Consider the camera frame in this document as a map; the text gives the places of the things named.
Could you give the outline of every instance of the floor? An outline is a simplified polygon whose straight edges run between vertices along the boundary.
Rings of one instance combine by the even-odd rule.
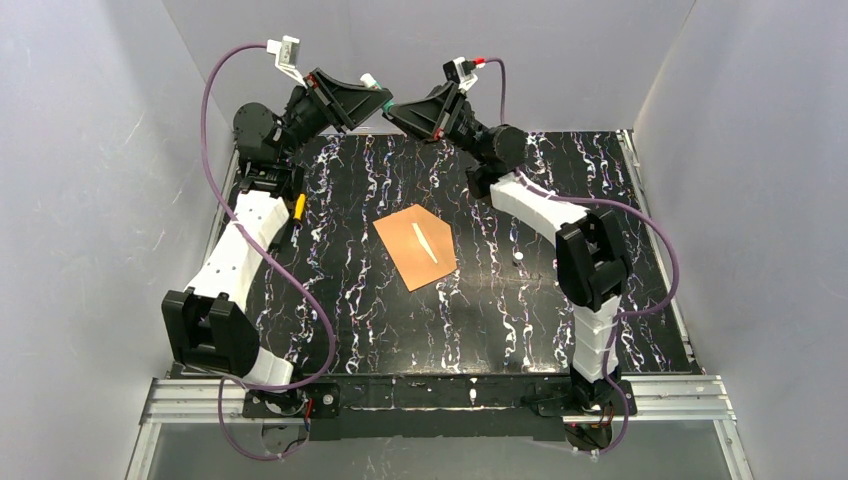
[[[525,172],[574,196],[638,207],[614,132],[528,135]],[[555,285],[554,251],[529,227],[471,198],[464,170],[474,160],[447,144],[402,135],[329,136],[295,159],[307,168],[304,227],[277,259],[327,309],[339,343],[332,372],[565,372],[573,315]],[[418,203],[450,223],[458,270],[410,293],[372,223]],[[622,308],[666,295],[645,227],[619,215],[634,264]],[[512,264],[514,250],[524,268]],[[260,267],[248,298],[262,342],[305,373],[327,355],[327,337],[305,301]],[[626,372],[698,372],[674,313],[632,319],[618,343]]]

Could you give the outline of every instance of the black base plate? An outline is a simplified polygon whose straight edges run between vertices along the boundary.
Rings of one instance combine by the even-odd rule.
[[[628,408],[635,414],[630,383],[623,380],[620,386],[630,394]],[[325,375],[304,390],[314,399],[313,441],[396,435],[561,441],[560,417],[583,415],[563,404],[570,388],[568,375]],[[328,394],[334,401],[324,405]],[[526,404],[523,398],[534,401]],[[618,395],[611,401],[618,414],[624,412]],[[244,416],[279,417],[264,403],[254,403],[252,395],[245,398]]]

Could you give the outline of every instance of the white wall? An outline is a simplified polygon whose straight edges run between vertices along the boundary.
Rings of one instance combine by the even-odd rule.
[[[0,1],[0,65],[0,476],[121,478],[211,226],[203,81],[159,2]]]
[[[404,102],[444,83],[441,66],[454,57],[503,57],[507,121],[527,130],[632,127],[693,1],[163,0],[204,74],[236,44],[287,34],[302,41],[301,71],[321,67],[351,83],[368,71]],[[249,101],[283,107],[292,83],[265,73],[270,59],[254,52],[233,63],[215,94],[227,119]],[[481,77],[471,99],[496,124],[497,65]],[[395,130],[379,116],[365,125]]]
[[[848,4],[697,2],[635,126],[755,476],[848,469]]]

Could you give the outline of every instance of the orange paper sheet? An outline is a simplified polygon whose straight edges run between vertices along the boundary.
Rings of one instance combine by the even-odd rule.
[[[423,242],[413,224],[418,225]],[[381,218],[374,222],[374,227],[410,292],[456,270],[450,225],[421,205]]]

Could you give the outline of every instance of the yellow object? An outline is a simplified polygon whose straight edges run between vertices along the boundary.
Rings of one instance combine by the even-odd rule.
[[[301,193],[294,204],[294,219],[299,222],[303,219],[303,211],[306,209],[306,194]]]

